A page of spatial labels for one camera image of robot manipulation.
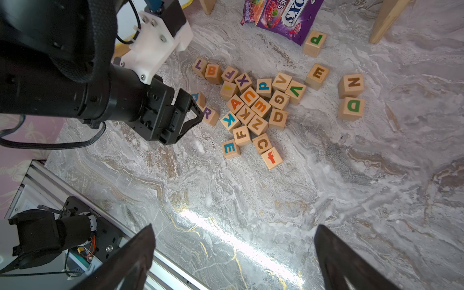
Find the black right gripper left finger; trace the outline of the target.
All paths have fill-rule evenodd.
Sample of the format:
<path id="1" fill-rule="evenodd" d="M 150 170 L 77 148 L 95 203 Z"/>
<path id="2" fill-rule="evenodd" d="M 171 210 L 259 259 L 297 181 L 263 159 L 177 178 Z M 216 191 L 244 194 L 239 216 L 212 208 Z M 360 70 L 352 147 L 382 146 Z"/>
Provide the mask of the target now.
<path id="1" fill-rule="evenodd" d="M 142 290 L 155 250 L 151 225 L 143 228 L 128 243 L 103 263 L 89 277 L 74 286 L 75 290 Z"/>

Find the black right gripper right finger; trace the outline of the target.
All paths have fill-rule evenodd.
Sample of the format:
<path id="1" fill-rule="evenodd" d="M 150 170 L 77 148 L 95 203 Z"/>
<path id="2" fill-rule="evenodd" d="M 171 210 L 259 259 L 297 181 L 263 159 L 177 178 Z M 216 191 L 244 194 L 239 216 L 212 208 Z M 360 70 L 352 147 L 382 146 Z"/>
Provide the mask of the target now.
<path id="1" fill-rule="evenodd" d="M 325 225 L 317 227 L 314 245 L 327 290 L 398 290 Z"/>

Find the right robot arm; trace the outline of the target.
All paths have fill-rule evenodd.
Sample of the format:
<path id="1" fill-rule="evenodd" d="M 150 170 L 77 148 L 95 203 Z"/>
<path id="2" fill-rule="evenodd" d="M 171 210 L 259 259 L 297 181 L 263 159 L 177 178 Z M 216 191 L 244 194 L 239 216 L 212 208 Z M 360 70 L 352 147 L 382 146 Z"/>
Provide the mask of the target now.
<path id="1" fill-rule="evenodd" d="M 61 210 L 39 205 L 1 221 L 1 275 L 21 276 L 24 269 L 83 247 L 83 257 L 97 259 L 101 265 L 77 289 L 142 290 L 153 263 L 153 229 L 143 228 L 126 244 L 122 237 L 121 229 L 76 197 L 69 197 Z M 326 289 L 395 288 L 326 226 L 318 226 L 314 244 Z"/>

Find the block with teal E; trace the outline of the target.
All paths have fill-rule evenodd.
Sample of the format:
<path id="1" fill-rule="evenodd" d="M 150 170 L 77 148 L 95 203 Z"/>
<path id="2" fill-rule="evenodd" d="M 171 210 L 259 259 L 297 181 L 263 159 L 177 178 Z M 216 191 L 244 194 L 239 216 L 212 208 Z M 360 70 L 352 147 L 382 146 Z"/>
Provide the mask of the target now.
<path id="1" fill-rule="evenodd" d="M 236 144 L 235 140 L 228 140 L 221 144 L 221 149 L 224 158 L 230 159 L 240 156 L 240 147 Z"/>

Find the block with green D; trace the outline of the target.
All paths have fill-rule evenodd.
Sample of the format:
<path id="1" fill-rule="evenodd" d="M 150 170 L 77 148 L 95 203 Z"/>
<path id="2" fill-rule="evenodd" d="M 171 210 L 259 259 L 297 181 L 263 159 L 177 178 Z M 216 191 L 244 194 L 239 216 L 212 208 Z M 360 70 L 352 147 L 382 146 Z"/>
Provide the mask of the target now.
<path id="1" fill-rule="evenodd" d="M 354 122 L 364 116 L 365 100 L 354 97 L 345 97 L 341 100 L 338 118 Z"/>

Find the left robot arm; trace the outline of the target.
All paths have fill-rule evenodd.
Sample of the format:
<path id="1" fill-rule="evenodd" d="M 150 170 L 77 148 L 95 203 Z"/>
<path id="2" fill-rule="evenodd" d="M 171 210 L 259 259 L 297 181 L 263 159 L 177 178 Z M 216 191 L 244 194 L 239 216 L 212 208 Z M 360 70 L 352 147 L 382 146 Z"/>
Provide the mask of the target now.
<path id="1" fill-rule="evenodd" d="M 204 112 L 183 89 L 157 74 L 193 33 L 178 1 L 147 1 L 135 11 L 129 51 L 115 55 L 117 14 L 123 1 L 2 1 L 1 112 L 75 118 L 97 131 L 81 142 L 19 143 L 1 131 L 1 145 L 66 150 L 92 145 L 106 122 L 125 122 L 147 141 L 177 143 L 202 122 Z"/>

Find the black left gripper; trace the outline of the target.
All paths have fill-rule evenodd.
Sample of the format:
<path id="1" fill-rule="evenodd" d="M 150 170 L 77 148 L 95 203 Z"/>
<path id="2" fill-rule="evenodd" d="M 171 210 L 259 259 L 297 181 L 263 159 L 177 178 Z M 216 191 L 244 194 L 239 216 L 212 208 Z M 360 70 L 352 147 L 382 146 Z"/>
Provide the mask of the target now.
<path id="1" fill-rule="evenodd" d="M 146 141 L 176 144 L 189 130 L 202 122 L 204 112 L 188 92 L 175 90 L 153 77 L 138 117 L 126 124 Z"/>

